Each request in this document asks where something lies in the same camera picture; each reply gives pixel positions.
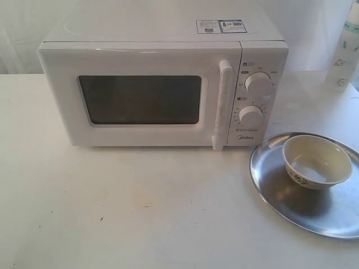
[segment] table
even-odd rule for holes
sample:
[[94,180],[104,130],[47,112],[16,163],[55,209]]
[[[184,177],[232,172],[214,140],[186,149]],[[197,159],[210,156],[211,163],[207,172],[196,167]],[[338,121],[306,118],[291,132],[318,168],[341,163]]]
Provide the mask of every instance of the table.
[[[359,93],[285,73],[267,136],[305,131],[359,150]],[[258,195],[253,148],[73,147],[44,75],[0,76],[0,268],[357,268]]]

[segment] barcode sticker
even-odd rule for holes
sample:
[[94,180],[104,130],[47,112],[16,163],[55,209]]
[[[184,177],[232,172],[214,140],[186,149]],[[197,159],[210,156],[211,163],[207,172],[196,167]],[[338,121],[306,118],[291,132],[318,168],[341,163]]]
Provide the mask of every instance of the barcode sticker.
[[199,34],[221,34],[219,22],[215,20],[196,21]]
[[247,32],[242,20],[219,20],[219,25],[224,34],[240,34]]

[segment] microwave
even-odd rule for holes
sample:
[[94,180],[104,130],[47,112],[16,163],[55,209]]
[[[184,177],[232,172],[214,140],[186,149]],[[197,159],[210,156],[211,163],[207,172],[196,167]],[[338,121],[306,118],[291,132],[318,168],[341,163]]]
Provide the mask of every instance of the microwave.
[[38,56],[78,146],[262,143],[288,48],[251,0],[87,0]]

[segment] brand logo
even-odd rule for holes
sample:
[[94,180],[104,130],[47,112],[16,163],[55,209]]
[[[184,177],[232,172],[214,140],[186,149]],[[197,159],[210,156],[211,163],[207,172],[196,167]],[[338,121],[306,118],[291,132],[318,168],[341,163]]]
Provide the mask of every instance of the brand logo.
[[239,135],[237,136],[238,140],[242,140],[242,139],[254,139],[254,137],[252,136],[243,136],[243,135]]

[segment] metal tray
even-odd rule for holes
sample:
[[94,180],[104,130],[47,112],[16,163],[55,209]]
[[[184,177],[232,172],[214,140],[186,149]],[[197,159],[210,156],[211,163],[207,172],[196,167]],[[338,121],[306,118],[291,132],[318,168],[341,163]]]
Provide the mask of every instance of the metal tray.
[[266,139],[250,161],[253,183],[263,200],[281,216],[313,233],[342,238],[359,238],[359,154],[339,145],[351,158],[353,173],[344,183],[316,191],[295,183],[284,167],[282,147],[287,139],[311,133],[284,133]]

